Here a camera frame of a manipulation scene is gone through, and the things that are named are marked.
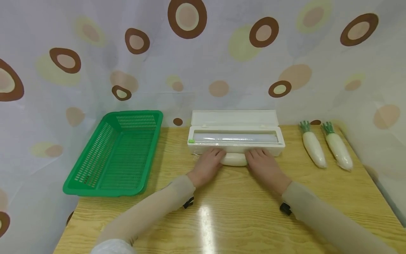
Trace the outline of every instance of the basket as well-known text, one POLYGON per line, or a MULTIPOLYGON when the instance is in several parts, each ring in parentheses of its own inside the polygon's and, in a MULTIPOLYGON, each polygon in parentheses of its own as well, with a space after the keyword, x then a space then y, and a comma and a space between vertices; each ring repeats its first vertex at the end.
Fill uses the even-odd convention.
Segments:
POLYGON ((144 192, 162 118, 161 111, 105 115, 66 179, 63 192, 93 197, 144 192))

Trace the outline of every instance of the person's hand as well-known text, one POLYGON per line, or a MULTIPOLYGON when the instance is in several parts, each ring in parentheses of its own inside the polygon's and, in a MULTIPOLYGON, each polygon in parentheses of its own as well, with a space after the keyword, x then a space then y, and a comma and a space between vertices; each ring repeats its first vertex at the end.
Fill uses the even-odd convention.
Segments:
POLYGON ((209 148, 199 157, 192 171, 186 174, 196 189, 207 184, 216 176, 222 167, 220 160, 225 155, 226 152, 223 149, 209 148))
POLYGON ((245 152, 248 169, 267 188, 282 195, 292 180, 280 169, 275 158, 266 149, 256 148, 245 152))

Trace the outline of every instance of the table surface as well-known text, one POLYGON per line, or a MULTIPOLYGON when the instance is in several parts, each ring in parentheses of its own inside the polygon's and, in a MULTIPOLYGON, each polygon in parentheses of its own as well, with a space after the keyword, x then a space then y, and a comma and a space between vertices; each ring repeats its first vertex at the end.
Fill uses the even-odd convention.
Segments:
MULTIPOLYGON (((282 170, 378 235, 399 253, 406 253, 406 232, 346 143, 352 172, 340 169, 328 150, 320 126, 312 126, 328 168, 317 168, 303 147, 298 126, 282 126, 286 148, 277 161, 282 170)), ((87 254, 103 228, 120 213, 175 177, 193 168, 188 128, 163 128, 147 190, 135 197, 80 198, 54 254, 87 254)), ((244 167, 224 166, 216 179, 195 192, 194 205, 157 222, 134 244, 138 253, 338 253, 294 216, 279 211, 281 200, 257 184, 244 167)))

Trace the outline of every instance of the white radish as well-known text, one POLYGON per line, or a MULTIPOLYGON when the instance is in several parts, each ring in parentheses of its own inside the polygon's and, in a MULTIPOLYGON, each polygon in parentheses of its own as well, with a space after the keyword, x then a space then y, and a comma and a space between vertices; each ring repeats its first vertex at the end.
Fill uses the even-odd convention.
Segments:
POLYGON ((326 124, 323 124, 323 129, 326 132, 326 141, 328 147, 337 160, 337 164, 340 166, 340 168, 351 171, 351 156, 348 153, 347 147, 341 137, 334 132, 333 124, 331 124, 331 122, 326 122, 326 124))
POLYGON ((247 166, 247 160, 245 159, 245 154, 237 154, 237 153, 228 153, 224 158, 220 161, 223 165, 228 166, 247 166))
POLYGON ((310 158, 312 159, 314 164, 316 164, 316 166, 320 168, 326 168, 326 158, 324 157, 322 147, 316 135, 314 135, 314 133, 310 131, 310 123, 308 121, 303 121, 300 123, 300 128, 303 132, 303 144, 310 158))

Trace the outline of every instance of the white backdrop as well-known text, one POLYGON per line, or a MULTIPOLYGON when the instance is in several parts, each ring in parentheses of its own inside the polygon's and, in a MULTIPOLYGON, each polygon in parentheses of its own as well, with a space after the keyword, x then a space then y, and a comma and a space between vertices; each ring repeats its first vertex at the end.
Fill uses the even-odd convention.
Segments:
POLYGON ((78 200, 63 182, 121 110, 159 109, 167 127, 193 109, 332 120, 404 220, 405 14, 402 0, 3 1, 2 252, 52 253, 78 200))

